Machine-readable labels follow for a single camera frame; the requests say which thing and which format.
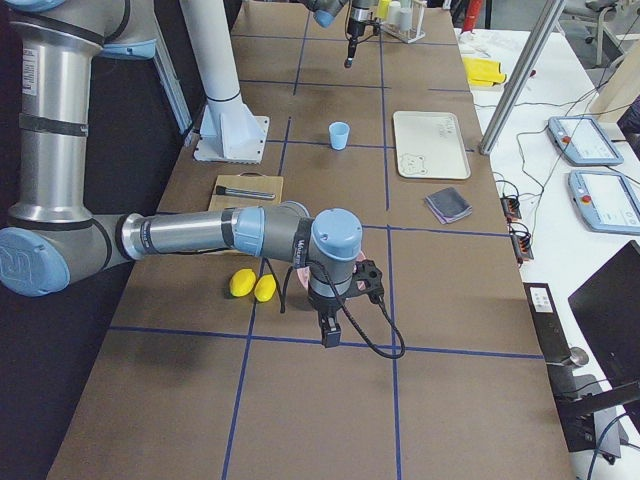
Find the black curtain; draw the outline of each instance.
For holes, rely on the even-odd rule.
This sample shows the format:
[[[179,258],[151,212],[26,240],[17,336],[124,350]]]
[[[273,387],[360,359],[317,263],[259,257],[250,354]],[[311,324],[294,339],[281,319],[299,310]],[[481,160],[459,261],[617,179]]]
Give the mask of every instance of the black curtain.
[[[233,25],[241,0],[225,0]],[[192,115],[204,93],[180,5],[156,1],[156,16]],[[0,3],[0,228],[18,200],[20,38]],[[152,61],[97,58],[92,66],[85,205],[94,213],[152,214],[182,146]],[[0,479],[44,479],[132,265],[121,265],[42,298],[0,286]]]

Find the yellow object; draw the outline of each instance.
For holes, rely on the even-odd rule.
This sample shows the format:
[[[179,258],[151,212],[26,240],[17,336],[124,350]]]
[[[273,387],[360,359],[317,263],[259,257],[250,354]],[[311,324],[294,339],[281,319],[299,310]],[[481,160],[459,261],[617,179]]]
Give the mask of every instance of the yellow object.
[[[264,275],[260,277],[253,292],[259,302],[268,302],[276,291],[276,280],[273,275]]]
[[[234,297],[244,297],[253,290],[256,284],[256,274],[250,268],[238,270],[231,277],[229,282],[229,290]]]
[[[500,72],[500,62],[486,58],[462,57],[469,85],[492,87],[504,83],[507,76]]]
[[[376,10],[376,17],[380,20],[387,19],[387,13],[389,12],[389,4],[391,0],[380,0],[378,3],[378,9]]]

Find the brown tabletop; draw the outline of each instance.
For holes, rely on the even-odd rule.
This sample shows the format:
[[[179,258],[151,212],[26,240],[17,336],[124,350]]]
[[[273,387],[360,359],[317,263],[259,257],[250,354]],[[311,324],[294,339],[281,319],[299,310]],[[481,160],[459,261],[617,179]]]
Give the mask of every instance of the brown tabletop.
[[[229,298],[230,276],[258,259],[145,259],[49,478],[573,478],[448,12],[428,10],[415,45],[361,45],[351,71],[343,21],[323,30],[301,5],[244,4],[232,41],[245,103],[271,119],[264,159],[198,163],[186,147],[159,211],[206,210],[217,175],[246,171],[282,175],[283,198],[312,215],[353,211],[407,354],[377,356],[344,316],[343,344],[322,348],[295,279],[283,315]],[[471,178],[401,178],[397,110],[455,113]],[[351,126],[339,152],[335,120]],[[473,213],[443,226],[424,197],[447,186]],[[397,348],[368,300],[348,306]]]

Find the white table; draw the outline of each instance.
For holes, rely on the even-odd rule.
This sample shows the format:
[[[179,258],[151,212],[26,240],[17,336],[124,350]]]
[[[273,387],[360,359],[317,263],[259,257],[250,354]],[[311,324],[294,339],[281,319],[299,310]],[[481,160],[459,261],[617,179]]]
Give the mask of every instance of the white table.
[[[502,64],[502,71],[509,75],[524,46],[528,32],[476,30],[472,40],[461,45],[463,55],[489,57]],[[589,77],[571,50],[569,43],[559,33],[553,33],[547,42],[536,66],[535,75],[527,82],[518,103],[546,102],[563,104],[573,102],[593,89]],[[472,89],[476,111],[483,130],[487,127],[501,89]],[[570,114],[587,111],[593,93],[575,104]],[[553,115],[566,115],[569,104],[564,107],[548,105],[522,105],[514,108],[506,127],[491,152],[491,165],[504,179],[513,182],[520,193],[539,193],[540,187],[521,170],[522,160],[518,152],[516,135],[520,132],[543,130],[547,119]],[[617,126],[606,125],[612,140],[624,140]],[[605,378],[597,365],[589,346],[571,312],[568,297],[584,283],[602,264],[611,258],[624,244],[634,237],[629,235],[599,234],[589,231],[572,205],[567,187],[567,174],[572,167],[563,159],[558,161],[558,150],[546,132],[520,137],[526,159],[525,168],[540,183],[546,185],[542,201],[535,215],[537,197],[521,199],[522,223],[533,229],[533,254],[535,259],[525,262],[520,269],[523,282],[548,283],[551,288],[558,315],[570,346],[583,348],[589,354],[589,364],[576,371],[577,375],[592,374],[597,379]],[[640,179],[640,163],[626,142],[617,143],[625,162],[616,167],[621,172]],[[514,193],[512,187],[498,184],[498,190]],[[609,384],[602,387],[607,390]],[[630,442],[640,443],[640,436],[628,418],[621,424],[630,435]],[[573,455],[576,475],[586,478],[592,451]],[[593,479],[630,480],[640,475],[640,452],[622,447],[623,458],[609,466],[601,457],[596,462]]]

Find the blue joint cap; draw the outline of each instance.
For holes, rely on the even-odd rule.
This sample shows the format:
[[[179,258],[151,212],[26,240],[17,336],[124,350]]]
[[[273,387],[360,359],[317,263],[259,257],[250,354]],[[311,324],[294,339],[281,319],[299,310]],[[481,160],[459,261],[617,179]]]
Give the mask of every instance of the blue joint cap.
[[[316,20],[316,23],[322,28],[327,28],[336,19],[336,17],[325,10],[316,10],[313,14],[313,18]]]
[[[4,0],[4,2],[14,10],[21,12],[46,12],[66,0]]]
[[[263,242],[264,210],[260,207],[242,209],[233,230],[233,246],[236,250],[259,257]]]
[[[313,240],[327,257],[341,262],[355,259],[362,245],[362,225],[353,213],[341,208],[320,212],[311,227]]]
[[[22,228],[0,230],[0,281],[10,290],[41,297],[69,285],[67,262],[37,233]]]
[[[149,60],[156,54],[156,39],[138,43],[110,43],[104,46],[100,57],[119,60]]]

